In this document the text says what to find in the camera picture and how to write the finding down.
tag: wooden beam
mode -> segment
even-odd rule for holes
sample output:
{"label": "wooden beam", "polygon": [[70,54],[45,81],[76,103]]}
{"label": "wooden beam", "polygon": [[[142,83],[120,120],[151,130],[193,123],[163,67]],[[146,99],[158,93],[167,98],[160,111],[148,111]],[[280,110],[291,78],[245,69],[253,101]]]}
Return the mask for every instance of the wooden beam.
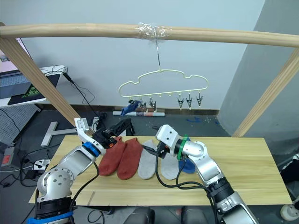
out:
{"label": "wooden beam", "polygon": [[263,114],[278,94],[299,71],[299,48],[295,49],[282,70],[272,81],[257,103],[253,106],[246,118],[242,121],[232,137],[242,137]]}
{"label": "wooden beam", "polygon": [[75,126],[74,118],[80,116],[35,65],[22,46],[14,38],[0,38],[0,49],[52,105]]}
{"label": "wooden beam", "polygon": [[[141,25],[126,24],[40,24],[0,27],[0,37],[51,37],[51,36],[86,36],[142,38]],[[263,44],[285,47],[299,47],[299,35],[278,34],[259,31],[241,31],[225,29],[163,27],[165,40],[204,41]]]}

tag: red sock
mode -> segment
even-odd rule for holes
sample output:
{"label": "red sock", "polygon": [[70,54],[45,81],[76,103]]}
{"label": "red sock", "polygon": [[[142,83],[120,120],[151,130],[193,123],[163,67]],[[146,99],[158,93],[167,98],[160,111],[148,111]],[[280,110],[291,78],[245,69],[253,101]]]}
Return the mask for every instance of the red sock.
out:
{"label": "red sock", "polygon": [[99,164],[101,176],[109,176],[112,174],[114,171],[116,171],[121,162],[126,144],[121,141],[121,137],[115,139],[117,140],[117,143],[112,148],[106,150],[106,153]]}
{"label": "red sock", "polygon": [[126,150],[117,168],[117,176],[120,179],[126,180],[134,176],[138,169],[142,150],[143,147],[137,138],[126,141]]}

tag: wooden table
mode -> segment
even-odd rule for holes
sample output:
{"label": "wooden table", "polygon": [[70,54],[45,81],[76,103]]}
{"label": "wooden table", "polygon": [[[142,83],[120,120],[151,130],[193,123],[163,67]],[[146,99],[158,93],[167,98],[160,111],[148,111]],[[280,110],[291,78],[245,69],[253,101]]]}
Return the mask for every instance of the wooden table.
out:
{"label": "wooden table", "polygon": [[[123,141],[131,138],[133,136],[122,137]],[[155,137],[138,137],[140,143],[149,139],[157,142]],[[215,159],[233,189],[238,191],[247,205],[292,203],[263,138],[191,137],[191,140],[205,143],[210,156]],[[77,136],[65,136],[49,167],[56,165],[77,145],[80,145]],[[72,195],[95,174],[94,166],[90,166],[78,176],[71,188]],[[161,178],[168,184],[175,183],[163,176]],[[179,181],[199,181],[199,178],[197,174],[182,172]],[[34,194],[29,202],[34,202]],[[80,193],[76,202],[77,205],[90,206],[209,205],[204,190],[165,188],[156,176],[143,180],[137,173],[125,181],[118,179],[116,173],[100,176]]]}

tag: keyboard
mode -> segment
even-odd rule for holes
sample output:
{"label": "keyboard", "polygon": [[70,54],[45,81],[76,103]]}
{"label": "keyboard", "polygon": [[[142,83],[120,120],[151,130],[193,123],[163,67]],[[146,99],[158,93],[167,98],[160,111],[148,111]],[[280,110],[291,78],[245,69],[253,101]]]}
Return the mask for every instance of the keyboard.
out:
{"label": "keyboard", "polygon": [[29,83],[29,80],[22,74],[0,78],[0,87],[16,85],[21,83]]}

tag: laptop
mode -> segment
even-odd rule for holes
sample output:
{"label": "laptop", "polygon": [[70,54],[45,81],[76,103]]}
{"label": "laptop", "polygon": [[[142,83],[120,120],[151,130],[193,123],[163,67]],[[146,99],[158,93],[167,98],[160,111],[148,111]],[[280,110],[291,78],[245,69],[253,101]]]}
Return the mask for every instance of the laptop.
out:
{"label": "laptop", "polygon": [[[16,39],[23,49],[28,53],[20,38]],[[9,98],[14,95],[25,94],[31,83],[0,50],[0,99]]]}

